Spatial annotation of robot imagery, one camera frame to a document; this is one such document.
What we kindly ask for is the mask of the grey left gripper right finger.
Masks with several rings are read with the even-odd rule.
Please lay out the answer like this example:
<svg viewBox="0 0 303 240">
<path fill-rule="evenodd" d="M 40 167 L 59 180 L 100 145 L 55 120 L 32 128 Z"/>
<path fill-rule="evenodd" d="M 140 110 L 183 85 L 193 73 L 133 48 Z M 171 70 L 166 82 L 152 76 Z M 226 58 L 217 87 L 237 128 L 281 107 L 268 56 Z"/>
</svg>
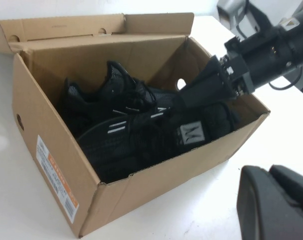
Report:
<svg viewBox="0 0 303 240">
<path fill-rule="evenodd" d="M 303 210 L 303 176 L 282 165 L 273 165 L 269 173 Z"/>
</svg>

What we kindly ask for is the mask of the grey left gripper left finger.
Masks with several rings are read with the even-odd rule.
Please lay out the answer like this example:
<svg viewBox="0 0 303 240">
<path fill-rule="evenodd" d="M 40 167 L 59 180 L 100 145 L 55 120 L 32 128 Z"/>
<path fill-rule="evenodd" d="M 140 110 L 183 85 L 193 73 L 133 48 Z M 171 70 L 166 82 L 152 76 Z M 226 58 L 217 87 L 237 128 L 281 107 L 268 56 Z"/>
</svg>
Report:
<svg viewBox="0 0 303 240">
<path fill-rule="evenodd" d="M 244 240 L 303 240 L 303 210 L 269 170 L 242 168 L 236 209 Z"/>
</svg>

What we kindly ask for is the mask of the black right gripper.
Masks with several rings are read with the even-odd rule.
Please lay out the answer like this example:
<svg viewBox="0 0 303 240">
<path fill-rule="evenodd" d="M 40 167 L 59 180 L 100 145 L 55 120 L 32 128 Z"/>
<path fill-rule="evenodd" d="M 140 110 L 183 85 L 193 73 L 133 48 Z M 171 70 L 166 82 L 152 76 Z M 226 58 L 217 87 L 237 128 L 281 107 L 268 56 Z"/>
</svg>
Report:
<svg viewBox="0 0 303 240">
<path fill-rule="evenodd" d="M 204 69 L 173 99 L 175 108 L 192 108 L 250 95 L 255 91 L 249 57 L 254 48 L 247 40 L 233 37 L 224 44 L 226 54 L 214 55 Z"/>
</svg>

